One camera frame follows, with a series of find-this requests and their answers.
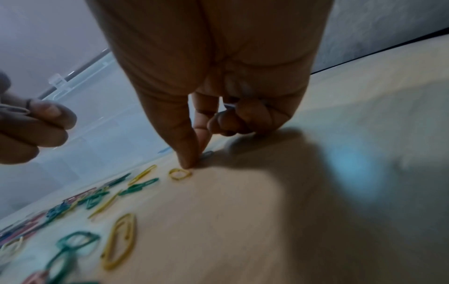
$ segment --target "gray wall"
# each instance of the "gray wall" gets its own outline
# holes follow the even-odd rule
[[[449,27],[449,0],[335,0],[313,71]],[[37,97],[107,47],[82,0],[0,0],[0,68]]]

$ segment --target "table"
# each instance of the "table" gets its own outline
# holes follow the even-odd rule
[[[94,221],[81,208],[54,222],[26,242],[0,282],[20,283],[43,268],[56,241],[77,230],[102,236],[79,257],[77,281],[447,282],[448,110],[449,36],[317,73],[278,132],[214,137],[215,154],[180,182],[167,176],[178,166],[172,155],[135,169],[157,164],[146,179],[159,184]],[[73,194],[57,192],[0,225]],[[128,212],[137,216],[134,251],[104,271],[99,257],[109,230]]]

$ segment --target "hand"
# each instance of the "hand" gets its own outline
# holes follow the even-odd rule
[[[87,3],[150,122],[187,168],[214,133],[264,133],[293,116],[332,0]],[[235,108],[217,114],[219,97]]]
[[[67,129],[76,123],[76,115],[53,102],[24,100],[8,93],[9,78],[0,72],[0,102],[27,108],[27,116],[0,110],[0,164],[19,164],[39,154],[38,146],[56,147],[67,141]]]

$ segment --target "pinky finger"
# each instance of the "pinky finger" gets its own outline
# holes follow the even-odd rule
[[[39,154],[37,146],[29,145],[0,133],[0,164],[26,163]]]

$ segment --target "light wood tabletop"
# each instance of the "light wood tabletop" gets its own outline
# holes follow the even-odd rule
[[[76,282],[447,283],[448,110],[449,36],[314,74],[278,132],[214,137],[215,154],[179,182],[167,176],[178,167],[173,155],[133,170],[155,163],[144,180],[160,181],[93,221],[84,208],[55,221],[24,243],[0,283],[43,269],[56,241],[78,230],[101,241],[78,256]],[[73,194],[57,192],[0,227]],[[100,254],[128,212],[137,218],[135,247],[105,271]]]

